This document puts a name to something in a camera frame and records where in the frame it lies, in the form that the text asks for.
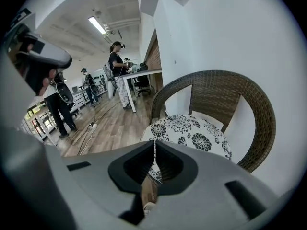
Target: dark hair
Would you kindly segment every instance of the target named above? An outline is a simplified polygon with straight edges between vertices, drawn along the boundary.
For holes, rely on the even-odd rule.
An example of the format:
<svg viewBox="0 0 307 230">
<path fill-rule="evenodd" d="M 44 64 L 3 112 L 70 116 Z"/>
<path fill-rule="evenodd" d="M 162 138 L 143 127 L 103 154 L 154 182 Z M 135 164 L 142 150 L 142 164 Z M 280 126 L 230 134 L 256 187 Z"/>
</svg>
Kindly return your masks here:
<svg viewBox="0 0 307 230">
<path fill-rule="evenodd" d="M 113 49 L 114 49 L 114 46 L 121 46 L 121 43 L 119 41 L 116 41 L 112 44 L 112 46 L 110 47 L 110 54 L 112 53 Z"/>
</svg>

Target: ceiling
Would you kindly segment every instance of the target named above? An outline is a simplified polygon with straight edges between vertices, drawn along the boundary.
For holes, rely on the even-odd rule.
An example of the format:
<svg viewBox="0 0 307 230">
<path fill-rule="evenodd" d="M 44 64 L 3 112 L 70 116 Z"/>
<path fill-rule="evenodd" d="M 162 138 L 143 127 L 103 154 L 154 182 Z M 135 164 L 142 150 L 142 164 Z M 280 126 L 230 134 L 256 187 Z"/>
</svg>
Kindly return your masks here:
<svg viewBox="0 0 307 230">
<path fill-rule="evenodd" d="M 108 35 L 102 35 L 88 21 L 91 16 L 95 16 Z M 61 9 L 57 18 L 40 30 L 40 34 L 66 49 L 73 59 L 81 60 L 85 56 L 108 54 L 115 41 L 124 43 L 126 52 L 139 51 L 139 24 L 138 0 L 83 0 Z"/>
</svg>

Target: wooden floor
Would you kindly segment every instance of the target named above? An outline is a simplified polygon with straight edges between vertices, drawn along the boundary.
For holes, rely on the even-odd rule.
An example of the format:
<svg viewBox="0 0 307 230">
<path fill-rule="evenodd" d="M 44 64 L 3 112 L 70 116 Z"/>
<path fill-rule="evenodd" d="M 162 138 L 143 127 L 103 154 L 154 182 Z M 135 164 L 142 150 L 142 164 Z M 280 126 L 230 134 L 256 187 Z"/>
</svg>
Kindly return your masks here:
<svg viewBox="0 0 307 230">
<path fill-rule="evenodd" d="M 57 141 L 57 147 L 64 157 L 75 156 L 79 150 L 84 149 L 93 131 L 87 127 L 94 120 L 97 129 L 93 132 L 93 137 L 82 154 L 108 151 L 138 143 L 148 126 L 153 96 L 152 93 L 149 96 L 145 94 L 135 98 L 137 112 L 134 113 L 132 110 L 123 109 L 118 94 L 109 100 L 106 93 L 100 98 L 100 105 L 94 108 L 88 104 L 81 109 L 82 114 L 74 118 L 77 132 L 71 132 L 65 124 L 69 137 L 60 140 L 58 130 L 54 130 L 51 136 L 54 141 Z M 45 143 L 51 144 L 48 138 Z"/>
</svg>

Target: ceiling light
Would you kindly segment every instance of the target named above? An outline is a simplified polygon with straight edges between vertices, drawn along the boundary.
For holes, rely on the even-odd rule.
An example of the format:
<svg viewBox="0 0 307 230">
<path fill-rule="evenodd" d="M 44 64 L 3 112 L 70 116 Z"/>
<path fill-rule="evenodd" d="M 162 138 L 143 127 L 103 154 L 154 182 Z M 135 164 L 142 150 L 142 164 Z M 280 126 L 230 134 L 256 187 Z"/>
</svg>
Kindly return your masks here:
<svg viewBox="0 0 307 230">
<path fill-rule="evenodd" d="M 102 28 L 102 26 L 98 23 L 98 21 L 96 20 L 95 17 L 90 17 L 88 18 L 88 20 L 90 21 L 90 23 L 92 23 L 94 25 L 94 27 L 97 28 L 98 31 L 101 32 L 101 34 L 106 34 L 106 31 Z"/>
</svg>

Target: black office chair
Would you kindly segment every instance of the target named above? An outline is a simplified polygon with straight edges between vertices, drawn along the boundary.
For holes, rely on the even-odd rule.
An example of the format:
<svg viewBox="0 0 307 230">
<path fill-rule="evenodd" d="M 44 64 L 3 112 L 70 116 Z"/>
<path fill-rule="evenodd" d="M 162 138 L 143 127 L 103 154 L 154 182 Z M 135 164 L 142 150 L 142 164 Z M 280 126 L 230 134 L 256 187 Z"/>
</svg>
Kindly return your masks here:
<svg viewBox="0 0 307 230">
<path fill-rule="evenodd" d="M 139 71 L 147 71 L 148 69 L 148 66 L 144 66 L 144 67 L 141 67 Z M 140 77 L 137 77 L 137 82 L 134 84 L 135 87 L 139 87 L 140 90 L 139 91 L 136 91 L 136 93 L 138 94 L 138 97 L 140 96 L 141 93 L 143 92 L 147 92 L 150 94 L 150 89 L 143 89 L 145 87 L 148 87 L 149 86 L 149 81 L 148 81 L 148 78 L 147 76 L 140 76 Z"/>
</svg>

